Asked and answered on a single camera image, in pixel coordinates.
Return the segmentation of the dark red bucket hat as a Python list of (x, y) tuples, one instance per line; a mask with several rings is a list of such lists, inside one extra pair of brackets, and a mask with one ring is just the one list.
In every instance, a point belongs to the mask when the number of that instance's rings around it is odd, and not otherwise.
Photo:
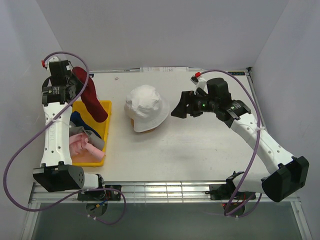
[[(87, 72), (83, 68), (76, 66), (72, 69), (72, 72), (83, 84), (85, 83)], [(96, 122), (102, 123), (108, 118), (108, 113), (97, 98), (96, 87), (91, 77), (88, 78), (85, 90), (80, 97), (87, 111)]]

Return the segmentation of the white bucket hat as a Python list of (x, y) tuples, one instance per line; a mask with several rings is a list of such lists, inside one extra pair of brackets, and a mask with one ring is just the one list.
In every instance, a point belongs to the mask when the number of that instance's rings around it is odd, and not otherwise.
[(170, 104), (155, 87), (144, 84), (126, 96), (124, 111), (134, 120), (134, 131), (143, 132), (159, 127), (166, 120)]

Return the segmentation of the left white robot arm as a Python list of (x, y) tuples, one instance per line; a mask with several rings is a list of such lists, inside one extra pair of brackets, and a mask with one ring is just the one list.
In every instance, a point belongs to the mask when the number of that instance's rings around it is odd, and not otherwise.
[(67, 190), (88, 190), (95, 199), (106, 195), (106, 187), (97, 174), (85, 173), (72, 163), (69, 144), (72, 104), (83, 83), (73, 74), (70, 62), (52, 57), (45, 68), (50, 72), (42, 85), (45, 123), (43, 157), (33, 178), (49, 193)]

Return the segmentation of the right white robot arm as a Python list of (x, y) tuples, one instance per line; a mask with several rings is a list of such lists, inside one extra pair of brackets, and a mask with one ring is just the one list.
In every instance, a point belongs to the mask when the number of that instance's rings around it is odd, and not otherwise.
[(171, 116), (185, 119), (214, 113), (218, 120), (237, 133), (257, 154), (269, 175), (246, 175), (234, 172), (226, 183), (211, 195), (217, 199), (237, 199), (243, 193), (262, 193), (274, 202), (281, 202), (301, 189), (307, 179), (309, 162), (304, 156), (295, 157), (282, 148), (262, 127), (251, 109), (241, 100), (232, 99), (227, 82), (221, 78), (205, 80), (196, 75), (191, 78), (196, 89), (183, 91)]

